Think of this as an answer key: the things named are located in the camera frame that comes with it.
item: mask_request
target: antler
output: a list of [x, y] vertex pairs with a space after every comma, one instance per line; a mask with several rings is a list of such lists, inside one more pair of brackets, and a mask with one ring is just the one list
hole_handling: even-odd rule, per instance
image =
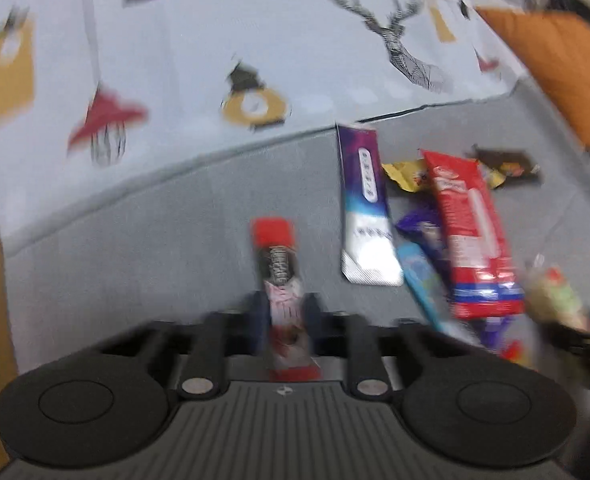
[[406, 10], [402, 9], [399, 0], [393, 0], [395, 11], [388, 15], [389, 28], [396, 35], [401, 36], [404, 33], [404, 26], [401, 24], [406, 18], [414, 16], [422, 10], [422, 0], [410, 0], [406, 4]]
[[339, 5], [342, 9], [350, 10], [350, 12], [354, 12], [355, 14], [360, 15], [362, 18], [366, 20], [366, 24], [369, 27], [376, 27], [377, 29], [380, 28], [379, 23], [377, 23], [377, 19], [375, 15], [370, 12], [365, 7], [362, 7], [360, 4], [360, 0], [332, 0], [337, 5]]

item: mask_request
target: yellow candy wrapper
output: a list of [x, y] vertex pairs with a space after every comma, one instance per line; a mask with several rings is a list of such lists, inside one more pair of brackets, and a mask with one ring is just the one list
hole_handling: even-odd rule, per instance
[[[490, 189], [501, 186], [506, 181], [506, 176], [499, 171], [491, 170], [481, 162], [478, 162], [479, 169], [484, 176], [484, 180]], [[426, 162], [419, 158], [418, 160], [409, 160], [407, 162], [393, 162], [392, 164], [382, 164], [382, 168], [391, 180], [399, 184], [399, 187], [409, 193], [430, 190], [430, 180], [428, 179], [428, 170]]]

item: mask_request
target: red cap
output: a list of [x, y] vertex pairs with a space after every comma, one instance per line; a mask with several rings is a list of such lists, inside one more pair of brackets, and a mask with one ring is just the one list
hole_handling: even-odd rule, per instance
[[252, 238], [257, 247], [295, 247], [292, 225], [281, 217], [256, 218], [252, 221]]

